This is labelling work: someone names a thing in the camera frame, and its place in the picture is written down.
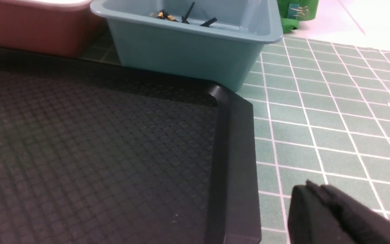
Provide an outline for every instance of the bin rim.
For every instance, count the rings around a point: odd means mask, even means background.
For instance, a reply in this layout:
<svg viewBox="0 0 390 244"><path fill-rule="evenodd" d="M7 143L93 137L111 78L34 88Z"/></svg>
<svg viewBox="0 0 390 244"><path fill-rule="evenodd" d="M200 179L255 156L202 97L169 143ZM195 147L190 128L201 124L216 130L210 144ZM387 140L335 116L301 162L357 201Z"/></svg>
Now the bin rim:
<svg viewBox="0 0 390 244"><path fill-rule="evenodd" d="M222 29L205 28L196 25L182 25L181 23L173 21L164 21L149 16L141 16L137 14L129 14L125 12L114 11L107 9L103 4L108 0L93 0L90 4L91 11L106 19L111 20L124 20L130 23L149 25L159 28L171 29L174 31L184 31L192 34L200 34L204 36L217 37L222 39L256 43L256 44L272 44L282 40L283 30L281 25L281 19L278 10L277 0L267 0L269 14L269 24L273 24L270 29L270 33L267 35L256 35L256 34L244 34L232 31L225 31Z"/></svg>

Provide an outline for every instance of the white grid line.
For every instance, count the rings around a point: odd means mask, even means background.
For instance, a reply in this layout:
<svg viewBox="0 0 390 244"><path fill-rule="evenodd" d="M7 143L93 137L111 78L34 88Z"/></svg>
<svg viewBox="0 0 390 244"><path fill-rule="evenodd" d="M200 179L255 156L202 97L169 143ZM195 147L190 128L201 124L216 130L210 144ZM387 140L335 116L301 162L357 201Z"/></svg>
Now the white grid line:
<svg viewBox="0 0 390 244"><path fill-rule="evenodd" d="M287 46L286 46L285 40L282 40L282 42L284 43L284 48L285 48L285 51L286 51L286 53L288 55L288 50L287 50ZM300 103L302 104L303 114L305 115L306 123L309 125L308 114L306 113L305 105L303 103L302 94L300 93L299 84L297 83L297 78L296 78L296 75L294 74L294 68L293 67L291 67L291 73L293 73L294 82L296 83L296 89L297 89L297 93L299 94ZM308 127L308 128L309 128L309 134L311 136L312 143L314 144L314 146L317 146L316 138L314 137L314 133L312 132L312 128L311 127ZM326 174L324 173L325 170L324 170L324 167L323 167L322 158L320 157L320 152L319 152L318 149L316 149L316 155L317 155L317 159L319 161L320 169L323 172L323 179L325 181L325 184L328 184L328 179L326 177Z"/></svg>
<svg viewBox="0 0 390 244"><path fill-rule="evenodd" d="M321 72L321 68L320 68L319 62L317 61L316 56L314 55L314 52L312 51L311 45L309 44L308 40L307 40L307 43L308 43L308 46L309 46L310 51L312 52L312 55L314 56L314 60L316 61L317 66L318 66L318 68L320 69L320 72ZM323 79L324 79L325 82L326 82L326 85L327 85L327 87L328 87L329 93L330 93L331 96L333 97L333 93L332 93L332 91L331 91L331 89L330 89L329 83L326 81L325 75L323 74L323 72L321 72L321 74L322 74ZM337 102L336 102L335 99L333 99L333 102L334 102L334 104L335 104L336 109L337 109L338 111L340 111L339 106L338 106L338 104L337 104ZM356 147L356 144L355 144L355 142L354 142L354 139L353 139L353 137L351 136L350 131L348 130L347 124L345 123L345 120L344 120L342 114L339 114L339 116L341 117L341 120L342 120L342 123L344 124L345 130L348 132L348 137L350 138L350 141L351 141L351 143L353 144L354 150L355 150L356 152L358 152L358 148ZM369 182L370 182L371 189L373 190L374 195L375 195L375 197L376 197L376 199L377 199L377 202L378 202L379 205L380 205L380 209L381 209L382 211L385 211L385 208L384 208L384 206L383 206L383 203L381 202L380 197L379 197L379 195L378 195L378 193L377 193L377 191L376 191L376 188L375 188L373 182L372 182L371 179L370 179L370 175L368 174L368 170L367 170L367 168L366 168L365 165L364 165L364 162L363 162L363 160L362 160L362 157L359 156L359 155L358 155L357 157L359 158L359 161L361 162L362 168L364 169L365 175L367 176L367 178L368 178L368 180L369 180Z"/></svg>
<svg viewBox="0 0 390 244"><path fill-rule="evenodd" d="M264 75L264 67L263 66L261 66L261 71L263 72L263 82L264 82L264 92L266 94L266 101L265 102L266 102L267 114L269 116L269 119L271 119L271 117L270 117L270 107L269 107L269 95L267 94L266 76ZM272 137L272 139L274 139L274 130L273 130L273 126L272 126L272 122L271 121L269 121L269 126L270 126L271 137ZM272 141L272 148L273 148L274 160L275 160L275 164L276 164L276 173L277 173L277 178L278 178L277 180L278 180L279 193L280 193L280 195L283 195L281 175L280 175L279 164L278 164L278 156L277 156L277 153L276 153L276 145L275 145L274 141ZM290 238L288 236L288 226L287 226L288 222L287 222L287 214L286 214L286 210L285 210L284 198L280 197L280 201L281 201L282 216L283 216L283 222L284 222L284 230L287 233L287 244L290 244Z"/></svg>

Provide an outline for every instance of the black object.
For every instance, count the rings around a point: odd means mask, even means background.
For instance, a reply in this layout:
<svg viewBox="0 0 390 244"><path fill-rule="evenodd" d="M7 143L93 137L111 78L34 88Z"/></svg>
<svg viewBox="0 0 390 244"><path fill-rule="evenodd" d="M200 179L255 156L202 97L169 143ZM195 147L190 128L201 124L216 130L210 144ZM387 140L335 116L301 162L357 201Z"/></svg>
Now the black object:
<svg viewBox="0 0 390 244"><path fill-rule="evenodd" d="M390 244L390 221L331 185L293 188L292 244Z"/></svg>
<svg viewBox="0 0 390 244"><path fill-rule="evenodd" d="M0 243L256 244L252 105L0 48Z"/></svg>
<svg viewBox="0 0 390 244"><path fill-rule="evenodd" d="M194 7L194 5L195 5L195 2L192 2L191 6L189 7L188 12L186 13L186 15L184 15L184 17L181 17L181 22L182 22L182 23L189 24L188 18L189 18L189 15L190 15L191 12L192 12L192 8Z"/></svg>
<svg viewBox="0 0 390 244"><path fill-rule="evenodd" d="M207 20L206 22L202 23L200 26L209 27L212 23L216 22L217 19L213 18L211 20Z"/></svg>

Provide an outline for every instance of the black plastic piece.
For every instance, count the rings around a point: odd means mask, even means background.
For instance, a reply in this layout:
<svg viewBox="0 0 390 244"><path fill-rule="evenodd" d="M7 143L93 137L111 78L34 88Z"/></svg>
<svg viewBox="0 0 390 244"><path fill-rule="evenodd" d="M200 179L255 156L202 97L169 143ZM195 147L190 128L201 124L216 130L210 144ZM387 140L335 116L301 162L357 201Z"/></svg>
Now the black plastic piece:
<svg viewBox="0 0 390 244"><path fill-rule="evenodd" d="M249 102L204 80L0 48L0 243L260 239Z"/></svg>

